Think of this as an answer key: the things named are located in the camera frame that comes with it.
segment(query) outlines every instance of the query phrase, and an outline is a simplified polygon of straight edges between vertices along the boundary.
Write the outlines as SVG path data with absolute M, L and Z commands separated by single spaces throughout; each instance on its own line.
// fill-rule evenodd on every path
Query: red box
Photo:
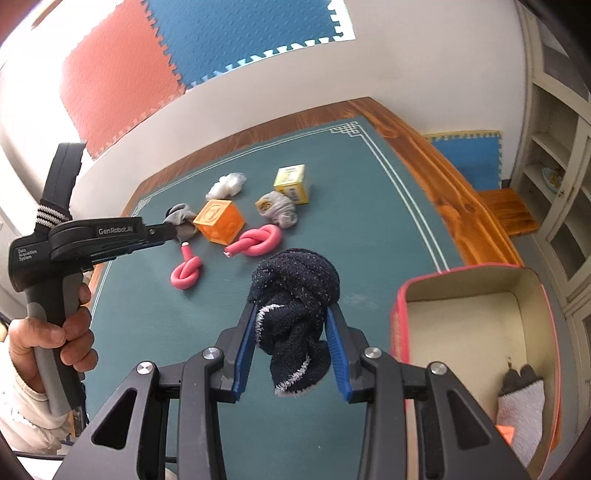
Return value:
M 540 476 L 550 453 L 560 400 L 554 320 L 533 270 L 516 265 L 461 267 L 407 281 L 391 313 L 391 353 L 403 363 L 448 365 L 496 420 L 508 362 L 530 364 L 544 379 L 543 433 L 527 470 Z M 407 404 L 409 418 L 414 405 Z M 418 476 L 416 425 L 408 422 L 408 479 Z

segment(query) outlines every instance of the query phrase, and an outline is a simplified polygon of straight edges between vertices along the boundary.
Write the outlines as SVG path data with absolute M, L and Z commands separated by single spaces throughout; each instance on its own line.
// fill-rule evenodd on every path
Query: pink foam tube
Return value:
M 233 257 L 239 253 L 249 257 L 265 255 L 281 242 L 281 229 L 277 225 L 263 225 L 260 228 L 247 230 L 236 242 L 228 245 L 223 253 Z
M 186 290 L 195 285 L 199 278 L 199 267 L 201 267 L 201 259 L 195 257 L 191 251 L 191 246 L 185 242 L 181 245 L 181 252 L 183 253 L 184 262 L 170 274 L 170 283 L 174 288 L 179 290 Z

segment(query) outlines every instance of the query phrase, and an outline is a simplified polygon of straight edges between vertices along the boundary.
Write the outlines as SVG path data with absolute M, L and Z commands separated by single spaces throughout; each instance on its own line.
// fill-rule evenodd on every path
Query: finger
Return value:
M 94 342 L 94 333 L 91 330 L 87 330 L 81 337 L 64 345 L 61 349 L 61 361 L 65 365 L 74 365 L 90 352 L 90 348 Z
M 80 303 L 84 305 L 85 303 L 90 302 L 91 298 L 90 288 L 86 283 L 83 283 L 80 286 L 80 290 L 78 291 L 78 298 L 80 299 Z
M 88 372 L 96 367 L 99 362 L 99 354 L 95 349 L 92 349 L 86 356 L 74 364 L 74 369 L 78 372 Z
M 66 341 L 63 328 L 40 319 L 13 320 L 8 328 L 11 349 L 26 353 L 31 347 L 57 348 Z
M 75 340 L 84 335 L 90 328 L 90 311 L 80 307 L 74 315 L 70 315 L 64 322 L 66 340 Z

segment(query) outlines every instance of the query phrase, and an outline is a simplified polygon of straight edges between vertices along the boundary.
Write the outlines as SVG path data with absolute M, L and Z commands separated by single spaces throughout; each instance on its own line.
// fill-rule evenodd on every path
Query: red foam mat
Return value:
M 64 62 L 61 100 L 97 158 L 184 93 L 141 0 L 125 0 Z

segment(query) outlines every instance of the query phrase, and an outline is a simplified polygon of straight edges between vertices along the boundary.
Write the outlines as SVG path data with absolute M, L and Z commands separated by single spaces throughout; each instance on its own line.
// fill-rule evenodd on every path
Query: yellow box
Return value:
M 304 182 L 305 165 L 293 165 L 277 170 L 273 188 L 289 197 L 296 205 L 308 203 L 308 190 Z

